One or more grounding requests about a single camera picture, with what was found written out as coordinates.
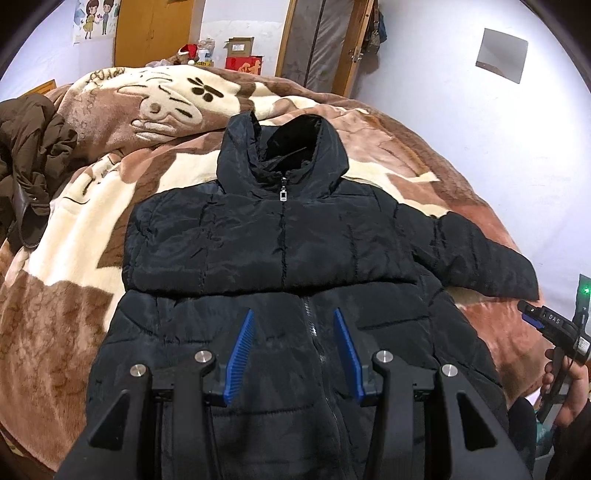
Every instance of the wooden door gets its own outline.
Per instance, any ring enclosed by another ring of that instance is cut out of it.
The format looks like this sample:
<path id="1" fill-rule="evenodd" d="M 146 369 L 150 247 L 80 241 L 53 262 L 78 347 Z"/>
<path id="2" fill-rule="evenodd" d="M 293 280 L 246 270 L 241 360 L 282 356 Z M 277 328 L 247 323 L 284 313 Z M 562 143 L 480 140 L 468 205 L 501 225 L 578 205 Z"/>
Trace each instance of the wooden door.
<path id="1" fill-rule="evenodd" d="M 125 0 L 115 36 L 115 66 L 143 67 L 189 42 L 194 0 Z"/>
<path id="2" fill-rule="evenodd" d="M 363 56 L 361 47 L 374 8 L 374 0 L 355 0 L 343 51 L 340 54 L 332 92 L 348 97 L 353 89 L 359 62 Z"/>

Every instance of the poster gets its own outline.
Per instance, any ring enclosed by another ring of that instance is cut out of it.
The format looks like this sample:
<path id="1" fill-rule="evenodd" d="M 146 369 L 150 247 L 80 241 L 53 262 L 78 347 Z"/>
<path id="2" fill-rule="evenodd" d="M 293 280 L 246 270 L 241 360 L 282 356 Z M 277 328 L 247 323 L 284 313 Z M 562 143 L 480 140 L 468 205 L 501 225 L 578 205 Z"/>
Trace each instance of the poster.
<path id="1" fill-rule="evenodd" d="M 78 0 L 74 12 L 74 43 L 115 38 L 122 0 Z"/>

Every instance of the jacket sleeve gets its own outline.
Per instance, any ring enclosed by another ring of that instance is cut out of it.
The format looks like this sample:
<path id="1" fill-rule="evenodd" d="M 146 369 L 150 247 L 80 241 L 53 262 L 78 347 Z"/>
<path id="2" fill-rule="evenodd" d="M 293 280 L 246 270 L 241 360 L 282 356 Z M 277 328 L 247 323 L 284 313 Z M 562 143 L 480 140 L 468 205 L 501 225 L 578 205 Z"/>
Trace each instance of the jacket sleeve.
<path id="1" fill-rule="evenodd" d="M 589 478 L 591 453 L 591 403 L 564 430 L 554 434 L 554 456 L 548 465 L 546 480 L 583 480 Z"/>
<path id="2" fill-rule="evenodd" d="M 381 194 L 394 202 L 395 227 L 410 241 L 415 262 L 431 271 L 444 287 L 469 288 L 489 297 L 538 300 L 534 267 L 523 255 L 489 240 L 457 213 L 427 216 Z"/>

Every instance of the fleece blanket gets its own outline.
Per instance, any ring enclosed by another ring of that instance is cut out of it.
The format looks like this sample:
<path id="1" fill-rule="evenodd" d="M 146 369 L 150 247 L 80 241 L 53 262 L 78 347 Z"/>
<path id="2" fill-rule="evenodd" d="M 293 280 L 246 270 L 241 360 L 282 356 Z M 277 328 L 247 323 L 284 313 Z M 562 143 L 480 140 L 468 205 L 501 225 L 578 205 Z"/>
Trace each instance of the fleece blanket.
<path id="1" fill-rule="evenodd" d="M 492 209 L 418 135 L 374 108 L 284 79 L 193 66 L 112 68 L 49 95 L 88 159 L 52 201 L 35 250 L 0 249 L 0 426 L 25 455 L 57 469 L 85 425 L 87 376 L 124 293 L 121 261 L 133 206 L 212 180 L 229 117 L 280 125 L 327 118 L 349 156 L 346 178 L 440 216 L 454 210 L 516 248 Z M 541 377 L 545 342 L 516 300 L 452 289 L 488 344 L 511 404 Z"/>

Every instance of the blue gripper pad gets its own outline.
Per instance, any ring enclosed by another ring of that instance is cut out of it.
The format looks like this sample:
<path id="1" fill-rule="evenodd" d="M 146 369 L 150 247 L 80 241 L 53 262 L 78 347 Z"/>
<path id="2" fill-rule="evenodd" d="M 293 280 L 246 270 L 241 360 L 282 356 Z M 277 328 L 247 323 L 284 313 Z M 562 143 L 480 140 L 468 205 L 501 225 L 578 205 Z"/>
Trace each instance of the blue gripper pad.
<path id="1" fill-rule="evenodd" d="M 539 332 L 544 330 L 544 325 L 537 320 L 534 320 L 532 317 L 527 316 L 525 313 L 521 314 L 521 318 L 529 323 L 532 327 L 536 328 Z"/>
<path id="2" fill-rule="evenodd" d="M 339 309 L 335 310 L 335 342 L 339 351 L 340 363 L 343 365 L 343 370 L 345 371 L 349 393 L 361 403 L 365 398 L 361 363 L 359 362 L 353 340 L 351 340 L 351 335 Z"/>
<path id="3" fill-rule="evenodd" d="M 226 405 L 232 402 L 242 385 L 242 377 L 255 337 L 254 326 L 254 314 L 252 310 L 248 310 L 226 369 L 226 386 L 223 391 Z"/>

